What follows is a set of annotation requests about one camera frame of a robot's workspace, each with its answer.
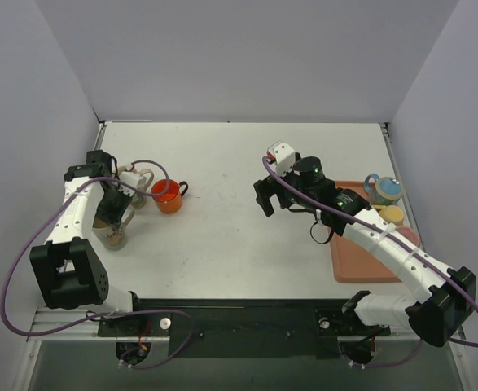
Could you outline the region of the white patterned mug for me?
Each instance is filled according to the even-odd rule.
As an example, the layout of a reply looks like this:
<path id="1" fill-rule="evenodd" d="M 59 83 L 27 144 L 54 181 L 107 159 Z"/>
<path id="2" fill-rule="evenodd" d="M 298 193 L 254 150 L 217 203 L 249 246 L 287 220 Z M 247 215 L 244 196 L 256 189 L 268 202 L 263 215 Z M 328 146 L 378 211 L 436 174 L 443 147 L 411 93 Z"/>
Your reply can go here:
<path id="1" fill-rule="evenodd" d="M 118 174 L 123 182 L 135 187 L 137 191 L 134 193 L 131 206 L 134 209 L 141 209 L 147 203 L 147 197 L 143 194 L 152 184 L 155 174 L 151 169 L 128 169 L 120 167 Z"/>

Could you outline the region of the beige patterned mug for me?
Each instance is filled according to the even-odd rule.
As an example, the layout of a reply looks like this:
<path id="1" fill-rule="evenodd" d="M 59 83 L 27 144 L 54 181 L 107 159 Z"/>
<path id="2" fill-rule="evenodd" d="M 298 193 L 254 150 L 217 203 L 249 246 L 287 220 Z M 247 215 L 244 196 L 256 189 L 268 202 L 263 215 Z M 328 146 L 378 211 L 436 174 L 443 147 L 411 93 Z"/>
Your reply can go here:
<path id="1" fill-rule="evenodd" d="M 95 218 L 92 231 L 100 243 L 107 249 L 117 251 L 123 248 L 127 243 L 126 229 L 134 218 L 135 210 L 129 206 L 121 218 L 121 222 L 116 225 L 109 225 L 99 218 Z"/>

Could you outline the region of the orange mug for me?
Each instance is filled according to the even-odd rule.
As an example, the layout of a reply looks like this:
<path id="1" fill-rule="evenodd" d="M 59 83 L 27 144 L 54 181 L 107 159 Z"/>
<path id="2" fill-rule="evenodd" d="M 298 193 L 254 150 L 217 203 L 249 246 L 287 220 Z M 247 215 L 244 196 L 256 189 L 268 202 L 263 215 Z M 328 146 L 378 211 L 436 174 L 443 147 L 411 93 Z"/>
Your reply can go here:
<path id="1" fill-rule="evenodd" d="M 176 213 L 182 207 L 182 197 L 187 193 L 189 185 L 186 181 L 161 179 L 152 188 L 152 198 L 163 214 Z"/>

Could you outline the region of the blue mug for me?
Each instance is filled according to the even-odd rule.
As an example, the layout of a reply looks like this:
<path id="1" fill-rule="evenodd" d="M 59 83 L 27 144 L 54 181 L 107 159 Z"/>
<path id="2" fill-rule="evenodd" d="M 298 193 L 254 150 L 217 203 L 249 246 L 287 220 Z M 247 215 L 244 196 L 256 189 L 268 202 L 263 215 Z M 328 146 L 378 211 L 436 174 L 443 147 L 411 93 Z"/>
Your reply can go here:
<path id="1" fill-rule="evenodd" d="M 363 183 L 369 202 L 373 205 L 396 205 L 403 196 L 401 183 L 393 177 L 380 177 L 378 174 L 369 174 Z"/>

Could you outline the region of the yellow mug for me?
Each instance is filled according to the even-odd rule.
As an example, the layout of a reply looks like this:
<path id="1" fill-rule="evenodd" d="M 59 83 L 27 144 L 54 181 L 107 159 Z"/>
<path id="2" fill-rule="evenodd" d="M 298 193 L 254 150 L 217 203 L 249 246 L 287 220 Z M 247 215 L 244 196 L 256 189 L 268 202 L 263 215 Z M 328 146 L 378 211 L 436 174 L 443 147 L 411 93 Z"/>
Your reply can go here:
<path id="1" fill-rule="evenodd" d="M 388 224 L 394 224 L 395 226 L 402 226 L 405 220 L 405 214 L 402 209 L 394 204 L 391 205 L 374 205 L 374 208 L 378 211 L 379 215 Z"/>

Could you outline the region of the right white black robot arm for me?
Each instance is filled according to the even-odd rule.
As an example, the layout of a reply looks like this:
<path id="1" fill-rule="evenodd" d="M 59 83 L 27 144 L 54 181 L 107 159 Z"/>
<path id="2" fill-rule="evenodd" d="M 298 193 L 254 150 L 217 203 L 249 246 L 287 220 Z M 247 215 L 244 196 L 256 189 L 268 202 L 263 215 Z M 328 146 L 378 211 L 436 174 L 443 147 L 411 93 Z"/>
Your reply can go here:
<path id="1" fill-rule="evenodd" d="M 424 342 L 441 347 L 452 339 L 476 308 L 476 276 L 455 269 L 413 245 L 357 192 L 340 188 L 323 174 L 315 156 L 279 159 L 263 156 L 268 176 L 254 184 L 257 203 L 267 217 L 294 204 L 316 222 L 369 252 L 406 286 L 401 296 L 361 291 L 344 304 L 341 321 L 352 333 L 369 326 L 410 327 Z"/>

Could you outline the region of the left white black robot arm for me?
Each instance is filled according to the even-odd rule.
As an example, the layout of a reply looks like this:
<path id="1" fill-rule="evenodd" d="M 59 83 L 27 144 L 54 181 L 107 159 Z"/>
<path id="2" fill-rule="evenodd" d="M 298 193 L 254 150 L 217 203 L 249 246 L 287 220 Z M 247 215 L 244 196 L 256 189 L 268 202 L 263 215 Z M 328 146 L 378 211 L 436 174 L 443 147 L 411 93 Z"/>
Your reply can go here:
<path id="1" fill-rule="evenodd" d="M 32 247 L 29 260 L 43 300 L 50 309 L 85 308 L 115 314 L 116 325 L 127 335 L 139 334 L 146 316 L 133 307 L 129 291 L 109 282 L 90 238 L 103 228 L 125 244 L 125 228 L 134 217 L 131 200 L 135 184 L 121 185 L 112 176 L 113 157 L 89 151 L 86 163 L 73 165 L 64 175 L 64 210 L 43 245 Z"/>

